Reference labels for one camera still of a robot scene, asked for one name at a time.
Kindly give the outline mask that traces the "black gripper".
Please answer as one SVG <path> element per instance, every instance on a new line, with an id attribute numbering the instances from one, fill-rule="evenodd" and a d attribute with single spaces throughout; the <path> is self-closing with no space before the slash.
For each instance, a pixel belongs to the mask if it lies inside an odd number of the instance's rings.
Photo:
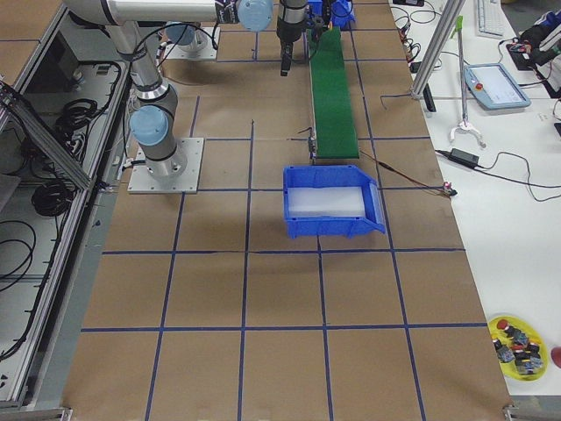
<path id="1" fill-rule="evenodd" d="M 281 67 L 280 75 L 283 77 L 288 76 L 292 65 L 293 44 L 291 42 L 282 41 L 281 46 Z"/>
<path id="2" fill-rule="evenodd" d="M 324 25 L 331 22 L 330 4 L 309 4 L 309 30 L 313 42 L 318 42 L 323 34 Z"/>

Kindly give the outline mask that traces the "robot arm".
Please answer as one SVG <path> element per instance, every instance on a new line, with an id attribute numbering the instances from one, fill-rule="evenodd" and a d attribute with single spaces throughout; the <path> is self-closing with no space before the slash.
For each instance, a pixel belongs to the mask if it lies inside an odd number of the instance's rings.
<path id="1" fill-rule="evenodd" d="M 131 64 L 132 82 L 143 105 L 176 103 L 176 94 L 147 52 L 140 22 L 241 24 L 260 32 L 268 27 L 273 7 L 271 1 L 66 1 L 65 5 L 79 18 L 107 28 L 117 52 Z"/>
<path id="2" fill-rule="evenodd" d="M 280 75 L 287 76 L 293 59 L 294 44 L 305 30 L 310 29 L 318 39 L 330 24 L 330 6 L 320 15 L 312 12 L 307 1 L 215 1 L 217 18 L 209 32 L 201 23 L 169 22 L 164 31 L 169 46 L 177 46 L 196 55 L 206 47 L 218 49 L 217 31 L 221 24 L 241 24 L 250 32 L 262 32 L 270 24 L 273 12 L 277 12 L 276 35 L 280 41 Z"/>

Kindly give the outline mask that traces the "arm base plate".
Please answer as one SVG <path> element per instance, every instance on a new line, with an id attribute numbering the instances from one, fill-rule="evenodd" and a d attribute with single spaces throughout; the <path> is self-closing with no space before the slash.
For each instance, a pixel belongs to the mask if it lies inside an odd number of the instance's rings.
<path id="1" fill-rule="evenodd" d="M 164 57 L 169 60 L 213 61 L 217 58 L 220 30 L 212 33 L 211 27 L 177 25 L 166 29 L 167 40 Z"/>
<path id="2" fill-rule="evenodd" d="M 136 160 L 145 161 L 131 171 L 131 194 L 196 194 L 202 164 L 204 138 L 178 138 L 176 151 L 166 161 L 151 161 L 138 148 Z"/>

